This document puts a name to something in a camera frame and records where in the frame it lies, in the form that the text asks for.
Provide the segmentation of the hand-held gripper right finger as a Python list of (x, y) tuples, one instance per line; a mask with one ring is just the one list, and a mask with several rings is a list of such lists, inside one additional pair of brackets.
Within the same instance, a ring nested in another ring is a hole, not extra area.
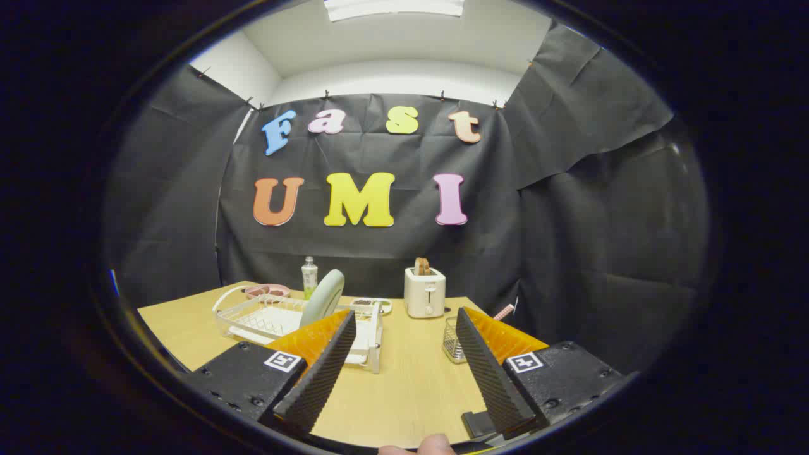
[(494, 429), (507, 439), (584, 412), (630, 381), (578, 343), (549, 345), (472, 308), (459, 309), (456, 335)]

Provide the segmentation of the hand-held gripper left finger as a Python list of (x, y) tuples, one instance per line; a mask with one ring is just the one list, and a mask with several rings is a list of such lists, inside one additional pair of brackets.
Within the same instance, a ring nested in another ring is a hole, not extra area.
[(268, 346), (234, 344), (184, 381), (227, 412), (306, 435), (320, 417), (355, 337), (355, 311), (344, 309)]

